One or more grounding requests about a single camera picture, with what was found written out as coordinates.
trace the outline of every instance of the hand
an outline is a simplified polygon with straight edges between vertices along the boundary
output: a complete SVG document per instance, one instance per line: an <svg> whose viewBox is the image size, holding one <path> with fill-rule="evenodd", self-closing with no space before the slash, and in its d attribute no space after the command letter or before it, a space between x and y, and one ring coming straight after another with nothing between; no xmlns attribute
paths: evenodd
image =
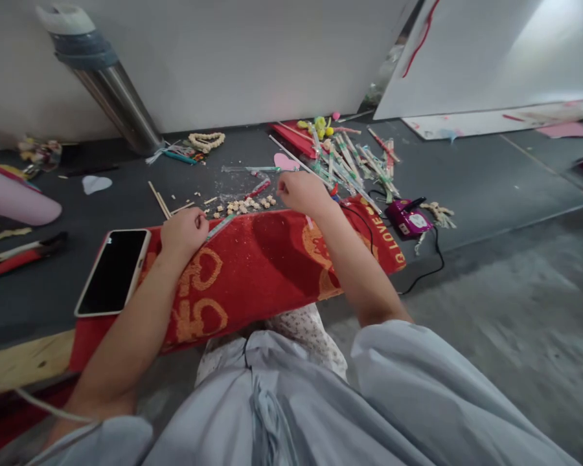
<svg viewBox="0 0 583 466"><path fill-rule="evenodd" d="M180 210L162 226L162 252L186 265L205 242L208 233L209 222L201 209Z"/></svg>
<svg viewBox="0 0 583 466"><path fill-rule="evenodd" d="M283 173L277 195L290 209L314 219L337 207L324 184L307 172Z"/></svg>

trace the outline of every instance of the light blue sleeve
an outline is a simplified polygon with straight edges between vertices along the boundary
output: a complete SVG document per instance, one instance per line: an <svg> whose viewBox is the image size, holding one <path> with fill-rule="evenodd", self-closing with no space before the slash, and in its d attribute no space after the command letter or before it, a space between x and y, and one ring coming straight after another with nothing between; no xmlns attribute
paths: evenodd
<svg viewBox="0 0 583 466"><path fill-rule="evenodd" d="M428 328L365 327L352 359L364 398L436 464L578 465Z"/></svg>
<svg viewBox="0 0 583 466"><path fill-rule="evenodd" d="M120 416L64 436L28 466L134 466L151 447L153 429L144 419Z"/></svg>

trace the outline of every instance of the concrete floor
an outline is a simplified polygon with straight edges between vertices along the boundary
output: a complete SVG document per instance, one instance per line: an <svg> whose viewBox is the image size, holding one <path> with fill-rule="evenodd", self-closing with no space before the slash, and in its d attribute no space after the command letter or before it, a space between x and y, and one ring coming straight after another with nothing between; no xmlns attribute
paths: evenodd
<svg viewBox="0 0 583 466"><path fill-rule="evenodd" d="M445 269L404 297L412 317L468 357L529 419L583 464L583 209L445 254ZM393 277L399 289L439 264L428 256ZM349 355L358 323L343 297L318 305ZM140 413L157 431L189 395L200 358L159 358L141 386ZM356 383L354 369L349 379ZM0 452L31 454L37 426Z"/></svg>

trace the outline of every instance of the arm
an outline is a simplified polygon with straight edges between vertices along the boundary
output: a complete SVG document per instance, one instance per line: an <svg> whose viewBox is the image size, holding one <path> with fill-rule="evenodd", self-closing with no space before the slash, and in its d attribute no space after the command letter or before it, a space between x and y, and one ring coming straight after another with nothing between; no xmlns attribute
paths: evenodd
<svg viewBox="0 0 583 466"><path fill-rule="evenodd" d="M162 252L82 372L65 411L96 421L133 414L136 384L164 342L177 281L208 231L197 208L165 222ZM80 427L59 419L46 447Z"/></svg>
<svg viewBox="0 0 583 466"><path fill-rule="evenodd" d="M283 173L278 194L286 206L317 223L361 327L390 319L413 321L380 264L319 180L305 172Z"/></svg>

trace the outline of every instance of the white phone case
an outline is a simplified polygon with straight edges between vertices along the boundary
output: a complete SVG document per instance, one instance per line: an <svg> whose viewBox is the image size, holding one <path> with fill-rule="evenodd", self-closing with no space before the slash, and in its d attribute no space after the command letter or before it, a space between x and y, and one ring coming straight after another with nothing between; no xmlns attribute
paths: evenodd
<svg viewBox="0 0 583 466"><path fill-rule="evenodd" d="M93 275L95 274L95 269L97 268L97 264L99 263L99 259L102 257L102 254L104 253L104 249L106 248L106 245L108 244L108 238L110 237L110 235L112 233L122 232L122 231L144 231L144 232L147 232L147 234L144 237L143 247L141 248L141 252L138 255L138 261L136 262L136 268L134 268L134 275L131 278L130 289L128 290L128 295L125 299L125 303L123 304L124 307L128 303L128 301L130 300L131 296L134 294L134 291L136 290L136 284L138 282L138 277L140 277L141 270L143 268L144 258L147 255L147 248L149 247L149 241L151 240L151 232L149 230L146 230L145 228L133 228L130 230L112 230L111 232L108 232L108 234L104 238L104 247L102 247L101 250L99 251L99 254L97 254L97 259L95 259L95 264L93 266L93 270L91 270L91 273L89 274L89 278L86 280L86 284L84 285L84 289L82 290L82 294L80 295L80 299L78 300L78 304L76 305L76 309L73 311L73 314L76 317L97 317L97 316L102 316L102 315L115 315L115 314L121 313L121 311L110 311L110 312L93 313L93 314L79 314L78 310L80 309L80 306L82 305L82 300L84 299L84 295L86 294L86 290L89 288L89 284L91 283L91 279L93 278Z"/></svg>

